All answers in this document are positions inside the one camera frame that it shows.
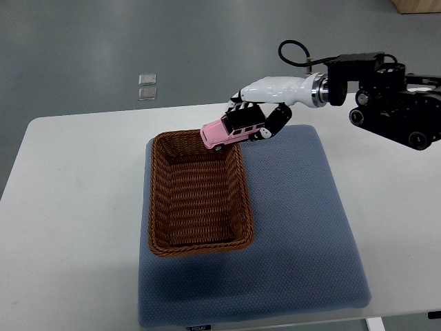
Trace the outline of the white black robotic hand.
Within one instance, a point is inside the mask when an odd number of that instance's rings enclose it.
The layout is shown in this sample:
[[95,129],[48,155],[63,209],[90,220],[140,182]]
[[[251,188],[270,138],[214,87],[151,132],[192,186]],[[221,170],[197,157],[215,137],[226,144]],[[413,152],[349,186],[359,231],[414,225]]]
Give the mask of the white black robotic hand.
[[277,107],[266,117],[263,127],[249,135],[250,141],[270,139],[278,134],[292,117],[291,107],[301,103],[310,108],[327,104],[327,75],[314,73],[301,77],[265,77],[234,94],[227,104],[229,111],[250,105],[272,103]]

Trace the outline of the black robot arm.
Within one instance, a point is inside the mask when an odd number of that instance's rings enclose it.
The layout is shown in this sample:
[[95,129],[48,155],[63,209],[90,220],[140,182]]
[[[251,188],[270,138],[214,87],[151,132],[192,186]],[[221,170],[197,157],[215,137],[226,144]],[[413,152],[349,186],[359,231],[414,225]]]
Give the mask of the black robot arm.
[[359,128],[414,150],[440,140],[440,77],[408,74],[383,52],[342,54],[326,61],[328,102],[343,104],[347,84],[358,83],[349,112]]

